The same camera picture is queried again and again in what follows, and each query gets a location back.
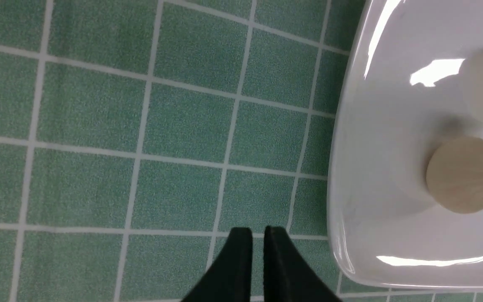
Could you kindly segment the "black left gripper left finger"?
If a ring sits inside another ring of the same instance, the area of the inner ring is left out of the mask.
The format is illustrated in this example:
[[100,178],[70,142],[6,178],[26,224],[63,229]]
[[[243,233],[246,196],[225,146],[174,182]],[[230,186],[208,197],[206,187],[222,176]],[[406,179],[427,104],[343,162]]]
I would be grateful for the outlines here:
[[252,231],[232,228],[216,260],[182,301],[249,302],[252,254]]

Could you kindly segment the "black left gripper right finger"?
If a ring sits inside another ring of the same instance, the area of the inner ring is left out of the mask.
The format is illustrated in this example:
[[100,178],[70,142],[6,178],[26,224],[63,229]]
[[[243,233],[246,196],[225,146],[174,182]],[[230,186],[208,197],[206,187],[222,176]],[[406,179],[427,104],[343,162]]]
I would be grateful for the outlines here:
[[265,302],[339,302],[303,259],[283,227],[267,226],[263,241]]

